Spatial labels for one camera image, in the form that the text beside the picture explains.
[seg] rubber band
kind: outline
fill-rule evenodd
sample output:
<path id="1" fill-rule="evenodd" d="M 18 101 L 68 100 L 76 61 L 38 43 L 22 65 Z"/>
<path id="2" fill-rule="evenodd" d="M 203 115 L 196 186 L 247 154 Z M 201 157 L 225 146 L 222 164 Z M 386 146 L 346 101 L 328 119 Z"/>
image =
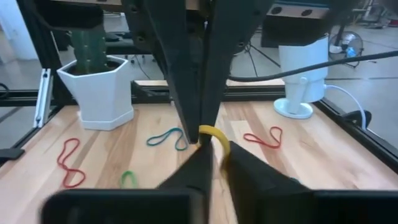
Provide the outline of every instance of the rubber band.
<path id="1" fill-rule="evenodd" d="M 121 189 L 125 189 L 126 188 L 125 182 L 126 182 L 126 179 L 128 177 L 131 180 L 131 186 L 133 188 L 137 188 L 138 187 L 138 183 L 137 183 L 136 175 L 133 173 L 133 171 L 129 171 L 129 170 L 123 172 L 123 174 L 122 174 L 122 176 L 120 178 L 120 188 Z"/>
<path id="2" fill-rule="evenodd" d="M 161 135 L 150 137 L 147 140 L 147 146 L 158 146 L 159 144 L 162 144 L 173 132 L 180 133 L 180 137 L 178 137 L 178 139 L 176 140 L 176 142 L 174 144 L 174 148 L 177 151 L 184 151 L 184 150 L 188 149 L 188 142 L 184 138 L 184 133 L 181 130 L 181 128 L 172 128 Z M 151 143 L 151 141 L 156 140 L 156 139 L 160 139 L 160 141 Z M 180 141 L 183 141 L 185 143 L 184 147 L 178 147 L 178 142 L 180 142 Z"/>
<path id="3" fill-rule="evenodd" d="M 277 139 L 274 136 L 274 134 L 272 133 L 272 130 L 279 130 L 280 131 L 279 139 Z M 262 145 L 267 146 L 267 147 L 269 147 L 271 149 L 278 149 L 282 145 L 282 133 L 283 133 L 283 130 L 280 127 L 273 126 L 273 127 L 270 128 L 269 134 L 277 142 L 276 145 L 268 144 L 268 143 L 264 142 L 263 140 L 261 140 L 259 137 L 255 136 L 254 134 L 250 134 L 250 133 L 244 134 L 243 135 L 243 139 L 245 139 L 246 141 L 249 141 L 249 142 L 255 142 L 255 143 L 258 143 L 258 144 L 262 144 Z"/>
<path id="4" fill-rule="evenodd" d="M 229 155 L 231 154 L 231 146 L 229 144 L 228 138 L 218 128 L 215 128 L 215 127 L 212 127 L 209 125 L 199 126 L 199 133 L 209 134 L 211 136 L 214 136 L 215 138 L 217 138 L 220 141 L 220 143 L 223 147 L 223 150 L 224 150 L 224 155 L 223 155 L 223 158 L 221 160 L 221 165 L 220 165 L 220 172 L 221 172 L 221 175 L 225 179 L 227 179 L 228 173 L 226 171 L 226 165 L 228 162 Z"/>
<path id="5" fill-rule="evenodd" d="M 67 148 L 68 148 L 68 143 L 70 143 L 70 142 L 72 142 L 72 141 L 75 141 L 75 142 L 76 142 L 75 147 L 62 159 L 63 154 L 65 153 L 65 151 L 66 151 Z M 63 185 L 63 187 L 68 188 L 68 189 L 71 189 L 71 188 L 74 188 L 74 187 L 78 187 L 78 186 L 79 186 L 80 184 L 82 184 L 83 181 L 85 181 L 85 179 L 86 179 L 86 174 L 85 174 L 83 171 L 81 171 L 81 170 L 79 170 L 79 169 L 71 169 L 71 168 L 69 168 L 67 165 L 65 165 L 65 162 L 67 161 L 67 159 L 76 151 L 76 149 L 79 147 L 79 145 L 80 145 L 80 140 L 77 139 L 77 138 L 70 138 L 70 139 L 66 140 L 66 141 L 63 143 L 62 152 L 61 152 L 61 154 L 60 154 L 60 155 L 58 156 L 58 158 L 57 158 L 57 164 L 58 164 L 58 166 L 60 166 L 63 170 L 65 170 L 65 171 L 67 172 L 67 173 L 65 174 L 65 177 L 64 177 L 63 180 L 62 180 L 62 185 Z M 70 175 L 71 173 L 79 173 L 79 174 L 81 174 L 81 175 L 82 175 L 81 180 L 80 180 L 79 182 L 77 182 L 76 184 L 73 184 L 73 185 L 67 184 L 67 180 L 68 180 L 69 175 Z"/>

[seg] red rubber band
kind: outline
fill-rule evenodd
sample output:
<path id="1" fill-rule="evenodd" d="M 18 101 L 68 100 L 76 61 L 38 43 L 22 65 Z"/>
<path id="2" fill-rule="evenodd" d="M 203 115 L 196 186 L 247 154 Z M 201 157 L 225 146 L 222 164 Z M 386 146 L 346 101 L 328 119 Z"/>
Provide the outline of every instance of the red rubber band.
<path id="1" fill-rule="evenodd" d="M 274 136 L 274 134 L 272 133 L 272 130 L 279 130 L 279 139 L 277 139 L 275 136 Z M 249 142 L 255 142 L 255 143 L 258 143 L 258 144 L 262 144 L 263 146 L 267 146 L 267 147 L 269 147 L 269 148 L 271 148 L 271 149 L 278 149 L 278 148 L 280 148 L 280 145 L 282 145 L 282 133 L 283 133 L 283 130 L 282 130 L 282 128 L 280 128 L 280 127 L 277 127 L 277 126 L 273 126 L 273 127 L 271 127 L 270 128 L 270 130 L 269 130 L 269 134 L 271 135 L 271 137 L 277 142 L 277 144 L 276 145 L 271 145 L 271 144 L 268 144 L 268 143 L 266 143 L 266 142 L 264 142 L 263 140 L 261 140 L 259 137 L 257 137 L 257 136 L 255 136 L 255 135 L 253 135 L 253 134 L 250 134 L 250 133 L 246 133 L 246 134 L 244 134 L 243 135 L 243 139 L 245 139 L 246 141 L 249 141 Z"/>
<path id="2" fill-rule="evenodd" d="M 76 142 L 75 147 L 62 159 L 63 154 L 67 150 L 68 143 L 72 142 L 72 141 Z M 78 187 L 86 179 L 86 174 L 83 171 L 81 171 L 79 169 L 71 169 L 71 168 L 67 167 L 67 165 L 65 165 L 66 160 L 76 151 L 76 149 L 79 147 L 79 145 L 80 145 L 80 140 L 77 139 L 77 138 L 70 138 L 70 139 L 66 140 L 63 143 L 62 152 L 57 158 L 58 166 L 60 166 L 63 170 L 65 170 L 67 172 L 67 174 L 63 178 L 62 185 L 63 185 L 63 187 L 68 188 L 68 189 L 74 188 L 74 187 Z M 83 178 L 76 184 L 68 185 L 67 184 L 67 180 L 69 178 L 69 175 L 72 174 L 72 173 L 79 173 L 79 174 L 82 175 Z"/>

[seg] potted plant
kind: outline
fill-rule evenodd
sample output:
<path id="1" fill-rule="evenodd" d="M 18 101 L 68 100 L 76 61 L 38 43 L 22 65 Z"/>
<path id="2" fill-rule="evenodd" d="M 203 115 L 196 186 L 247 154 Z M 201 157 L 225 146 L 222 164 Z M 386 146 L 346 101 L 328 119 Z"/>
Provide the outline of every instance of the potted plant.
<path id="1" fill-rule="evenodd" d="M 128 61 L 106 55 L 103 24 L 71 34 L 76 60 L 58 75 L 80 107 L 86 129 L 112 130 L 134 116 Z"/>

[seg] lamp base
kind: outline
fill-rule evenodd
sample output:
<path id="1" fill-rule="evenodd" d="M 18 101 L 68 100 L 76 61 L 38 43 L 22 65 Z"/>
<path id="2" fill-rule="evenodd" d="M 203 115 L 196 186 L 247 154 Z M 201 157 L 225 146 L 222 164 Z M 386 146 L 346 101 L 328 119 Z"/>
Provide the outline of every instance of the lamp base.
<path id="1" fill-rule="evenodd" d="M 274 109 L 280 115 L 293 118 L 293 119 L 308 119 L 313 114 L 313 109 L 308 103 L 301 103 L 297 113 L 289 113 L 287 107 L 289 106 L 289 100 L 286 98 L 281 98 L 275 100 Z"/>

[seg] black aluminum frame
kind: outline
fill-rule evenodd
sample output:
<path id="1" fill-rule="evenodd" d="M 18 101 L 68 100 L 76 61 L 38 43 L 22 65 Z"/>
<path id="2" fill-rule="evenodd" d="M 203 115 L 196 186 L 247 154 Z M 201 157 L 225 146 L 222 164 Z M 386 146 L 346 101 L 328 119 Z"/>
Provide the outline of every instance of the black aluminum frame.
<path id="1" fill-rule="evenodd" d="M 17 0 L 25 24 L 32 38 L 34 47 L 43 68 L 51 68 L 53 76 L 54 109 L 50 113 L 53 118 L 64 106 L 76 105 L 76 101 L 62 83 L 56 71 L 62 66 L 51 30 L 45 27 L 28 10 L 24 0 Z M 283 85 L 278 86 L 227 86 L 223 101 L 273 101 L 285 96 Z M 132 85 L 132 103 L 170 103 L 169 88 L 167 86 Z M 0 101 L 0 106 L 34 106 L 37 101 L 37 90 L 11 90 L 9 98 Z M 398 149 L 381 139 L 371 131 L 364 131 L 358 125 L 348 122 L 342 117 L 344 112 L 327 99 L 320 100 L 314 105 L 325 113 L 332 121 L 345 130 L 352 138 L 362 144 L 395 173 L 398 174 Z M 39 128 L 31 129 L 24 137 L 13 145 L 20 148 L 29 141 Z"/>

